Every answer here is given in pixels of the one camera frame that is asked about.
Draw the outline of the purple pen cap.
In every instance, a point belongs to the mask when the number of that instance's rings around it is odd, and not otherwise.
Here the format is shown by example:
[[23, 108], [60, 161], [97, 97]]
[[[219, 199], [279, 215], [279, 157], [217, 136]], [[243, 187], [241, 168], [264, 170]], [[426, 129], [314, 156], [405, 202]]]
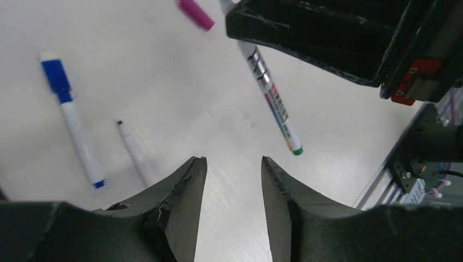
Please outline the purple pen cap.
[[179, 8], [200, 28], [209, 31], [214, 20], [193, 0], [179, 0]]

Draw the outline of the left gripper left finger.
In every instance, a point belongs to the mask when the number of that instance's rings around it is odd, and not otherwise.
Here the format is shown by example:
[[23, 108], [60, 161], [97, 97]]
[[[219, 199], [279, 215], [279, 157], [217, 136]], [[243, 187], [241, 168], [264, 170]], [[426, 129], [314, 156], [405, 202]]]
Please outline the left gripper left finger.
[[193, 261], [206, 174], [192, 157], [105, 210], [1, 202], [1, 261]]

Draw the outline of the white black marker pen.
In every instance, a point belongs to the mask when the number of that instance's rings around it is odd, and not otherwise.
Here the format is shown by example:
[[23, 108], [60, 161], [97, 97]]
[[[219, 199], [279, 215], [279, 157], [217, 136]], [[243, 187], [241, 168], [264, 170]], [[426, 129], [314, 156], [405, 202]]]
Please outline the white black marker pen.
[[237, 44], [253, 77], [259, 85], [289, 150], [295, 156], [301, 155], [304, 151], [302, 142], [296, 134], [295, 127], [289, 118], [288, 111], [259, 48], [255, 44], [241, 40], [238, 40]]

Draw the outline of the thin white red pen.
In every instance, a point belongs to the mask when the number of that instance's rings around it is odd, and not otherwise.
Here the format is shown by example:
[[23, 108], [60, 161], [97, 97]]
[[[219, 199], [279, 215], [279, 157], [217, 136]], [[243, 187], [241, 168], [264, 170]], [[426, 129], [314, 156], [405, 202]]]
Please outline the thin white red pen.
[[158, 180], [155, 176], [155, 171], [151, 166], [149, 158], [138, 143], [129, 126], [123, 120], [118, 120], [116, 125], [126, 150], [132, 158], [144, 186], [153, 186]]

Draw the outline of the white blue marker pen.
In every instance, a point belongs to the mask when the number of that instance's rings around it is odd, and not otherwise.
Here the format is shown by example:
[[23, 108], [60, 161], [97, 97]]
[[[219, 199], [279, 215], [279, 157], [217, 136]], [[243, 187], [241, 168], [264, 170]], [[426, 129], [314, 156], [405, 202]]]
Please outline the white blue marker pen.
[[105, 176], [97, 160], [93, 143], [87, 136], [84, 125], [82, 124], [63, 63], [61, 59], [51, 51], [40, 53], [39, 61], [49, 83], [50, 90], [55, 94], [60, 103], [60, 111], [73, 140], [86, 177], [94, 188], [102, 188], [105, 185]]

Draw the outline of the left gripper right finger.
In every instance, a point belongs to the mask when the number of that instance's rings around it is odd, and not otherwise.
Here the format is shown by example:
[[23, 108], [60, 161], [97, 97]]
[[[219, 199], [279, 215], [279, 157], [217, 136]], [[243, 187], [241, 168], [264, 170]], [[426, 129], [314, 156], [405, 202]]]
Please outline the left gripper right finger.
[[262, 158], [273, 261], [462, 261], [462, 208], [338, 203]]

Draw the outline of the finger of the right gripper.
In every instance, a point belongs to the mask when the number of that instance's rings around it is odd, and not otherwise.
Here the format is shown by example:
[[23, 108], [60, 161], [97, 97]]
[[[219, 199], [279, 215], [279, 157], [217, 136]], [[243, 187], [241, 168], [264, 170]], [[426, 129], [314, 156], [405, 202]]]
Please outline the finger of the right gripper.
[[232, 39], [378, 87], [413, 11], [415, 1], [240, 1], [225, 25]]

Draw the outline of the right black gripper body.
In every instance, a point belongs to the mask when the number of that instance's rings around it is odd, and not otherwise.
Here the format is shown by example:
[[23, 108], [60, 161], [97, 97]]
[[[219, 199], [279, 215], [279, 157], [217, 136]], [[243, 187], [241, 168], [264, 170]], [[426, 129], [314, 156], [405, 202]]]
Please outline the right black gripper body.
[[462, 1], [414, 1], [422, 7], [405, 47], [381, 85], [395, 103], [439, 102], [462, 79]]

